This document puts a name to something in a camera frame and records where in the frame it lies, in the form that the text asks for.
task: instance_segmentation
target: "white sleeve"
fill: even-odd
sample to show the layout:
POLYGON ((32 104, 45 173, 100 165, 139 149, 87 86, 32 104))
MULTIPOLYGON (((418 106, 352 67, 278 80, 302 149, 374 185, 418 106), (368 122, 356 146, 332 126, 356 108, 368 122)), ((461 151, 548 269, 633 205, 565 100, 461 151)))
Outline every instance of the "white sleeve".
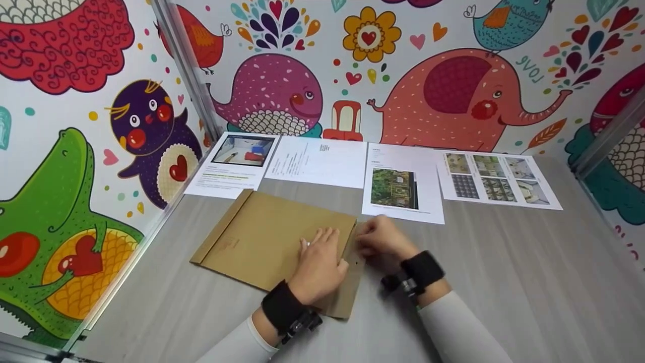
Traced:
POLYGON ((230 332, 197 363, 265 363, 278 352, 267 344, 257 332, 249 316, 246 321, 230 332))
POLYGON ((424 307, 419 315, 446 363, 512 363, 455 291, 424 307))

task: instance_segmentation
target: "black wrist strap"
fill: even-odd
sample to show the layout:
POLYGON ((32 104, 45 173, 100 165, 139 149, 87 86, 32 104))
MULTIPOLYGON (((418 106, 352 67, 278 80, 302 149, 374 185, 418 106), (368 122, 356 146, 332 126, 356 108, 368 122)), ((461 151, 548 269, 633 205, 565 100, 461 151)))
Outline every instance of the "black wrist strap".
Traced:
POLYGON ((423 294, 426 287, 446 276, 439 263, 428 251, 401 262, 401 268, 417 284, 415 293, 418 295, 423 294))
POLYGON ((278 330, 278 335, 285 335, 291 325, 307 311, 307 308, 298 301, 286 282, 282 280, 262 299, 262 310, 278 330))

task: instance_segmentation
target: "cartoon penguin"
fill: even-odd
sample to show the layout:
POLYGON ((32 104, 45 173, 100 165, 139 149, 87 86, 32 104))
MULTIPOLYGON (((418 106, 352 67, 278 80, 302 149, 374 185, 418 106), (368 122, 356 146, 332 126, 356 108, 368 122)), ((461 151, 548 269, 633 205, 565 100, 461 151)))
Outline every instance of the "cartoon penguin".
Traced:
POLYGON ((199 141, 186 124, 188 110, 175 118, 168 93, 149 79, 125 86, 107 109, 114 136, 135 156, 119 177, 138 175, 148 199, 164 209, 202 157, 199 141))

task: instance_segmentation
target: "photo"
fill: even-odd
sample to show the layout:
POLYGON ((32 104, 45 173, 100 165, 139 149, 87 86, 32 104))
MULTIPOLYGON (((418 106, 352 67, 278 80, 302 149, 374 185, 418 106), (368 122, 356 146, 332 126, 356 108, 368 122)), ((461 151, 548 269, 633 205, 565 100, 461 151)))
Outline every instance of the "photo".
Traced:
POLYGON ((483 156, 475 155, 475 164, 477 164, 477 169, 479 169, 479 174, 481 176, 498 176, 505 177, 504 171, 502 170, 502 165, 499 163, 499 159, 496 156, 483 156))
POLYGON ((506 158, 506 162, 508 163, 508 168, 511 169, 511 172, 515 176, 515 179, 535 180, 535 175, 533 175, 531 168, 528 166, 528 160, 519 158, 506 158))
POLYGON ((479 193, 475 186, 475 181, 470 175, 453 175, 452 183, 455 186, 455 192, 461 198, 479 199, 479 193))
POLYGON ((414 173, 391 169, 372 171, 372 204, 419 209, 414 173))
POLYGON ((464 154, 446 154, 446 161, 450 167, 450 172, 457 174, 470 174, 468 160, 464 154))
POLYGON ((542 187, 537 181, 517 181, 526 203, 550 205, 542 187))
POLYGON ((274 138, 229 135, 211 162, 262 167, 274 141, 274 138))
POLYGON ((513 189, 506 179, 482 178, 488 200, 517 202, 513 189))

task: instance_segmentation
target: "left hand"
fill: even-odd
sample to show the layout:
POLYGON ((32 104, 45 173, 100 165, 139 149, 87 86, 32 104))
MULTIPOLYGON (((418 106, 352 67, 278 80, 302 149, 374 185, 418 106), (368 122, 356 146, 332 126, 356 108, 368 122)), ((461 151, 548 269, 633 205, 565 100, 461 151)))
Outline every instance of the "left hand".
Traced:
POLYGON ((318 229, 307 246, 300 239, 300 262, 288 285, 293 295, 303 305, 311 305, 335 291, 345 279, 349 264, 336 260, 338 229, 318 229))

